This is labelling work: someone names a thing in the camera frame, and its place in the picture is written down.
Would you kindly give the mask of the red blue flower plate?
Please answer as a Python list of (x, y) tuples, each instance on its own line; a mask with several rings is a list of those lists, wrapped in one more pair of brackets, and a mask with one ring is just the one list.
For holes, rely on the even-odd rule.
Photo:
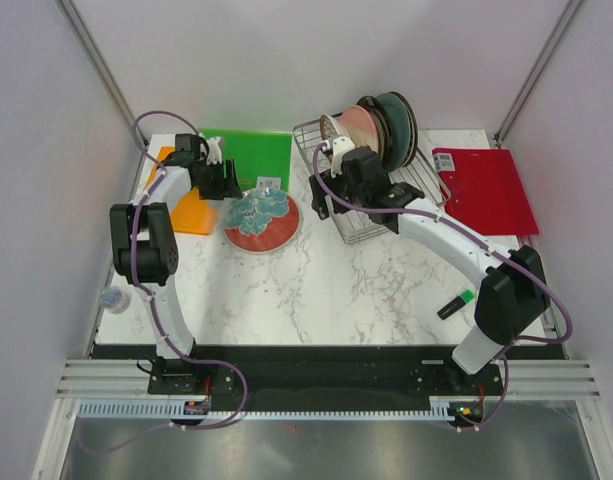
[(249, 253), (282, 248), (297, 234), (301, 212), (286, 192), (271, 188), (248, 190), (234, 200), (222, 222), (229, 242)]

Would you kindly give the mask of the brown floral pattern plate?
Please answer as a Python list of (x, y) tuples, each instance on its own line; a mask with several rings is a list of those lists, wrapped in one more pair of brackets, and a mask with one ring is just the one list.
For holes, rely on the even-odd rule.
[(331, 153), (333, 151), (333, 141), (339, 137), (349, 137), (347, 129), (334, 116), (323, 114), (319, 119), (319, 130), (322, 141), (325, 143), (324, 151)]

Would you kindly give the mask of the pink beige leaf plate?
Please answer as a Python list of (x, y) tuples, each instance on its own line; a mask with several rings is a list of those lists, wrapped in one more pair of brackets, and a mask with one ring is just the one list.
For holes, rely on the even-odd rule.
[(357, 147), (368, 146), (370, 117), (367, 111), (358, 105), (347, 107), (339, 121), (347, 129), (351, 140)]

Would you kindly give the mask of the dark red rimmed beige plate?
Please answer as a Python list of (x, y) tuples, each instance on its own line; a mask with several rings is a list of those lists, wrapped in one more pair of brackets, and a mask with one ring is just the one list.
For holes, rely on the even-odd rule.
[(383, 145), (383, 132), (381, 130), (381, 126), (378, 120), (378, 117), (375, 115), (373, 110), (370, 107), (365, 107), (367, 114), (370, 117), (370, 127), (369, 127), (369, 139), (367, 140), (368, 146), (378, 155), (381, 154), (382, 145)]

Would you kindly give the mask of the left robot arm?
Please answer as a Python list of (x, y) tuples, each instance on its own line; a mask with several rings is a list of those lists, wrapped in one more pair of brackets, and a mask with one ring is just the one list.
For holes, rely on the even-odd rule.
[(222, 156), (224, 140), (201, 134), (178, 134), (174, 150), (155, 164), (155, 176), (131, 202), (109, 212), (113, 264), (133, 286), (147, 308), (156, 339), (157, 356), (180, 360), (171, 382), (194, 393), (205, 382), (207, 360), (191, 357), (194, 336), (183, 318), (175, 275), (179, 250), (171, 212), (187, 194), (221, 201), (243, 196), (232, 159)]

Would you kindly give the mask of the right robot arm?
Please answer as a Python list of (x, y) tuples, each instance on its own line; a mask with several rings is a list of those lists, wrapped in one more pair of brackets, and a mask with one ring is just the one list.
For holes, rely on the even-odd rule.
[(341, 157), (340, 171), (315, 170), (312, 208), (321, 219), (354, 210), (378, 225), (430, 249), (475, 287), (475, 324), (444, 368), (453, 392), (469, 392), (480, 370), (514, 343), (549, 307), (539, 254), (528, 246), (507, 249), (443, 212), (406, 182), (395, 183), (376, 153), (358, 147)]

